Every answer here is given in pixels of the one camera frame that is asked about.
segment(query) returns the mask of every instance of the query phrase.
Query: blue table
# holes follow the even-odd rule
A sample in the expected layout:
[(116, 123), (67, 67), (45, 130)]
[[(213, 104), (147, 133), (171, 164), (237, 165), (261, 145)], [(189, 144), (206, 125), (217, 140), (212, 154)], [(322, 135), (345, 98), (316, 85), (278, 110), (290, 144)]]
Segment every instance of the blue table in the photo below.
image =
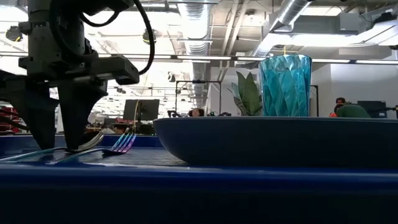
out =
[[(0, 152), (34, 150), (29, 138), (0, 137)], [(103, 146), (116, 139), (106, 136)], [(192, 167), (159, 144), (139, 137), (126, 155), (63, 166), (43, 158), (0, 164), (2, 219), (27, 223), (39, 212), (63, 223), (396, 223), (398, 170)]]

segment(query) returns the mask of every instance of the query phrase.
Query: blue bowl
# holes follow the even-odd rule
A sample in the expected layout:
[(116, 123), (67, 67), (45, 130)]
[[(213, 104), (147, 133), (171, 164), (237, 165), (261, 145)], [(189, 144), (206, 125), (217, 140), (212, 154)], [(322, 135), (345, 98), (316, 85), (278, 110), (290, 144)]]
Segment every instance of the blue bowl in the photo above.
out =
[(201, 117), (154, 126), (163, 146), (190, 164), (398, 168), (398, 120)]

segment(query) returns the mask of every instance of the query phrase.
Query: ceiling duct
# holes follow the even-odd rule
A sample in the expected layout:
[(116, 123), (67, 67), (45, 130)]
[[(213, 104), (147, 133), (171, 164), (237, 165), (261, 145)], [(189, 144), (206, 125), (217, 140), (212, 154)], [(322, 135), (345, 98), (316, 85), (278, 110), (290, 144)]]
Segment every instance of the ceiling duct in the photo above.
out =
[[(210, 43), (201, 41), (209, 38), (211, 4), (177, 4), (183, 22), (184, 38), (188, 55), (208, 55)], [(206, 64), (192, 63), (192, 80), (206, 80)], [(195, 96), (203, 96), (203, 85), (192, 85)], [(205, 105), (205, 99), (197, 100), (197, 107)]]
[(265, 57), (275, 45), (270, 41), (268, 33), (274, 29), (280, 29), (281, 27), (285, 27), (287, 32), (291, 31), (293, 23), (311, 2), (312, 0), (284, 0), (277, 12), (267, 16), (263, 29), (263, 36), (265, 38), (257, 46), (255, 51), (253, 51), (252, 56)]

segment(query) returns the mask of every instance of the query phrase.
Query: fork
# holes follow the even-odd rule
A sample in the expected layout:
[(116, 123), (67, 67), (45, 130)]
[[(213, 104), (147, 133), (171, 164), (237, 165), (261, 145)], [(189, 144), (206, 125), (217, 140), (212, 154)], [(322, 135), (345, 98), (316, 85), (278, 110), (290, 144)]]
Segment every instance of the fork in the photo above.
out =
[(84, 152), (71, 154), (62, 159), (52, 161), (50, 164), (64, 164), (66, 162), (70, 162), (78, 157), (89, 155), (94, 152), (102, 152), (106, 156), (117, 156), (121, 154), (127, 153), (130, 149), (134, 141), (136, 140), (137, 135), (133, 133), (125, 133), (118, 139), (118, 141), (112, 146), (111, 149), (91, 149)]
[(79, 146), (79, 148), (77, 150), (69, 150), (65, 147), (55, 147), (52, 149), (44, 149), (44, 150), (39, 150), (39, 151), (35, 151), (35, 152), (29, 152), (29, 153), (25, 153), (22, 155), (17, 155), (17, 156), (11, 156), (11, 157), (7, 157), (7, 158), (3, 158), (0, 159), (0, 162), (16, 162), (22, 159), (27, 159), (30, 157), (34, 157), (34, 156), (40, 156), (40, 155), (46, 155), (46, 154), (51, 154), (55, 151), (66, 151), (69, 153), (76, 153), (76, 152), (81, 152), (81, 151), (86, 151), (89, 150), (93, 147), (95, 147), (99, 142), (102, 141), (102, 139), (104, 138), (104, 134), (102, 132), (99, 132), (92, 140), (90, 140), (89, 142), (82, 144), (81, 146)]

